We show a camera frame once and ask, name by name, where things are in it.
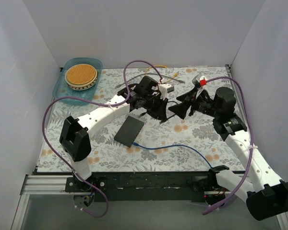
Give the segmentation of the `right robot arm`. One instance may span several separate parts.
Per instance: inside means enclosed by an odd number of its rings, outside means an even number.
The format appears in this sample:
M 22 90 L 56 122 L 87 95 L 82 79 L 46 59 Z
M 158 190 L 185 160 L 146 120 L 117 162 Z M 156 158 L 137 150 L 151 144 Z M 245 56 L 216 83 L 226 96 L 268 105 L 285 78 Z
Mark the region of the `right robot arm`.
M 250 181 L 242 180 L 229 167 L 221 165 L 209 170 L 208 186 L 222 187 L 235 193 L 246 203 L 256 220 L 263 220 L 288 212 L 288 182 L 285 182 L 266 162 L 258 148 L 251 143 L 245 123 L 235 113 L 236 98 L 228 87 L 216 90 L 210 98 L 206 90 L 193 88 L 177 97 L 179 104 L 169 110 L 184 119 L 200 112 L 213 117 L 213 127 L 222 140 L 233 150 L 245 168 Z

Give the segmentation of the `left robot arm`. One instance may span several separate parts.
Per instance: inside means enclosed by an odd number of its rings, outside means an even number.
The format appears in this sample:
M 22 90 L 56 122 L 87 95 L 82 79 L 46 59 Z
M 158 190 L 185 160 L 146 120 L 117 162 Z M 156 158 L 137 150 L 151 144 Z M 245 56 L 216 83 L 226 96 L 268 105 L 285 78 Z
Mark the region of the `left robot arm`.
M 92 148 L 90 138 L 101 128 L 116 118 L 144 108 L 154 119 L 166 121 L 168 93 L 174 87 L 168 83 L 158 84 L 151 77 L 144 76 L 139 83 L 130 84 L 118 91 L 105 106 L 101 106 L 83 116 L 69 116 L 63 123 L 60 144 L 68 153 L 76 186 L 83 192 L 92 188 L 92 175 L 88 155 Z

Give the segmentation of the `black network switch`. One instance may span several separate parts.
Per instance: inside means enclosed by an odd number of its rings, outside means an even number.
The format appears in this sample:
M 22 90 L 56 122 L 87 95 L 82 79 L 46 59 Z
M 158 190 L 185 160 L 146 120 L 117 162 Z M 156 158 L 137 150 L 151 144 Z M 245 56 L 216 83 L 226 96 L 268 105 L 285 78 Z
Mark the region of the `black network switch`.
M 114 140 L 130 148 L 143 126 L 144 122 L 128 116 L 114 136 Z

